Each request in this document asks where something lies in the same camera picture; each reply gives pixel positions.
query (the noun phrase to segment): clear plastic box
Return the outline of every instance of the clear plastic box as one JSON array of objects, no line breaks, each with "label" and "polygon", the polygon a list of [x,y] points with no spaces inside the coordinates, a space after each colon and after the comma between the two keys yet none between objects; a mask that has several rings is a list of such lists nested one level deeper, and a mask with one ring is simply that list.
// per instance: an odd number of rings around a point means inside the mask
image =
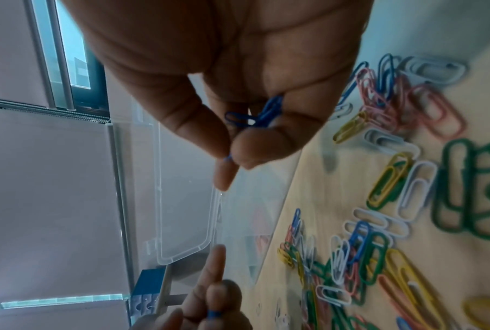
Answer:
[{"label": "clear plastic box", "polygon": [[152,158],[121,160],[132,162],[134,168],[141,161],[154,162],[154,178],[149,180],[155,187],[156,237],[146,241],[146,253],[155,256],[156,265],[168,265],[209,244],[225,244],[225,277],[255,283],[300,153],[252,171],[240,169],[230,190],[222,194],[212,185],[214,159],[163,128],[133,102],[131,122],[113,122],[115,133],[124,126],[130,131],[152,130]]}]

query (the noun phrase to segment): wooden table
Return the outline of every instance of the wooden table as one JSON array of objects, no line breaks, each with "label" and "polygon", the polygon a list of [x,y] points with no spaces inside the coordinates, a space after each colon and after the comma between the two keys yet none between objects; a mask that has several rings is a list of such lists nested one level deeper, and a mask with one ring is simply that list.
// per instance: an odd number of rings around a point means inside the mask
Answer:
[{"label": "wooden table", "polygon": [[[482,13],[477,15],[481,15],[477,20],[483,19]],[[363,45],[361,55],[370,51],[365,48]],[[385,51],[380,49],[372,57],[379,58]],[[465,137],[482,146],[490,142],[490,43],[478,55],[467,60],[470,74],[443,92],[468,122]],[[359,102],[359,99],[355,100],[355,110]],[[295,209],[301,209],[306,234],[316,236],[318,260],[326,261],[330,257],[330,237],[342,233],[342,223],[351,219],[354,207],[364,206],[372,184],[390,159],[364,146],[361,134],[334,145],[332,136],[347,119],[329,122],[303,150],[259,280],[256,286],[243,289],[242,309],[256,329],[275,329],[274,313],[278,298],[282,302],[282,313],[288,313],[292,318],[291,329],[300,329],[299,278],[296,270],[282,264],[276,253]],[[439,163],[444,143],[433,138],[424,128],[416,130],[409,141],[422,148],[420,159]],[[460,195],[460,180],[454,181],[451,188]],[[394,206],[385,207],[382,212],[393,215]],[[397,240],[396,247],[438,291],[442,303],[455,320],[467,323],[461,302],[475,295],[490,295],[490,241],[468,233],[441,232],[430,220],[430,206],[411,224],[411,230],[410,238]],[[396,314],[377,285],[368,287],[366,304],[352,310],[380,329],[397,329]]]}]

